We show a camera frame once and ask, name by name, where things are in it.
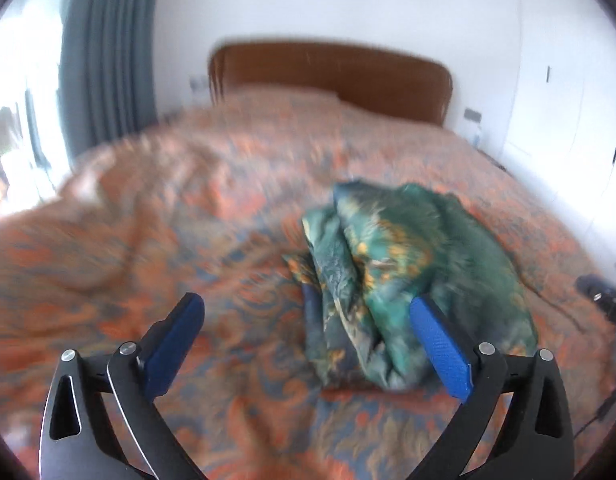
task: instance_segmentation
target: bedspread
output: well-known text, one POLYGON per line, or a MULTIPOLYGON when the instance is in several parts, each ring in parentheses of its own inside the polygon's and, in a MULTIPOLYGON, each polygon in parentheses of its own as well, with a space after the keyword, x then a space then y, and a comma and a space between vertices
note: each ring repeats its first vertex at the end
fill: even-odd
MULTIPOLYGON (((356 178, 452 192, 488 227, 556 355, 574 428, 587 421, 611 388, 614 331, 573 288, 594 268, 565 228, 450 132, 327 94, 259 89, 95 149, 59 200, 0 221, 0 430, 26 467, 37 474, 60 353, 111 352, 194 291, 204 328, 156 404, 210 478, 406 478, 456 400, 437 383, 322 391, 304 356, 301 289, 281 257, 306 248, 303 212, 356 178)), ((579 467, 611 423, 576 440, 579 467)), ((129 434, 120 440, 140 465, 129 434)))

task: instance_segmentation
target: green fabric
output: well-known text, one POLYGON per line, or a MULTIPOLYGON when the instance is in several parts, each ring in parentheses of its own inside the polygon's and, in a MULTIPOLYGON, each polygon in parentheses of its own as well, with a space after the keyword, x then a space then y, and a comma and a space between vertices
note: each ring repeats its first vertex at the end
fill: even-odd
POLYGON ((338 184, 333 195, 334 206, 303 218, 312 271, 309 259, 287 257, 312 318, 307 355, 325 385, 345 383, 355 369, 388 390, 418 384, 430 364, 408 307, 424 293, 476 342, 534 352, 537 335, 513 264, 453 195, 364 182, 338 184))

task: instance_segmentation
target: teal curtain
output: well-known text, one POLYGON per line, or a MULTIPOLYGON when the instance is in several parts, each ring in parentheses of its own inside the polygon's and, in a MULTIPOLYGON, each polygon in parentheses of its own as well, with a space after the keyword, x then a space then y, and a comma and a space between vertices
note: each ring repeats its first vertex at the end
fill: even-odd
POLYGON ((62 0, 59 110, 70 156, 157 120, 156 0, 62 0))

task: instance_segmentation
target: door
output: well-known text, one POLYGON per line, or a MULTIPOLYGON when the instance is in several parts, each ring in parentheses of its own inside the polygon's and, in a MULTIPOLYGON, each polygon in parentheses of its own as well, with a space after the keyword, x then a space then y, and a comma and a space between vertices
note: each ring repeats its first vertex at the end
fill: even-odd
POLYGON ((574 142, 553 210, 581 239, 616 159, 616 30, 594 0, 580 0, 586 40, 584 91, 574 142))
POLYGON ((584 90, 578 1, 520 0, 520 69, 502 163, 547 204, 558 192, 584 90))

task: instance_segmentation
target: headboard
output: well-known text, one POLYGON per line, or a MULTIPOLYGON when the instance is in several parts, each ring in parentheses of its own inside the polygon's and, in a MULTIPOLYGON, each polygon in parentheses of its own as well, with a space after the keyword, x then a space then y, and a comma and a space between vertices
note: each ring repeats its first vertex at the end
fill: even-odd
POLYGON ((438 125, 453 92, 439 63, 352 44, 230 43, 214 52, 208 72, 215 103, 244 85, 303 86, 371 112, 438 125))

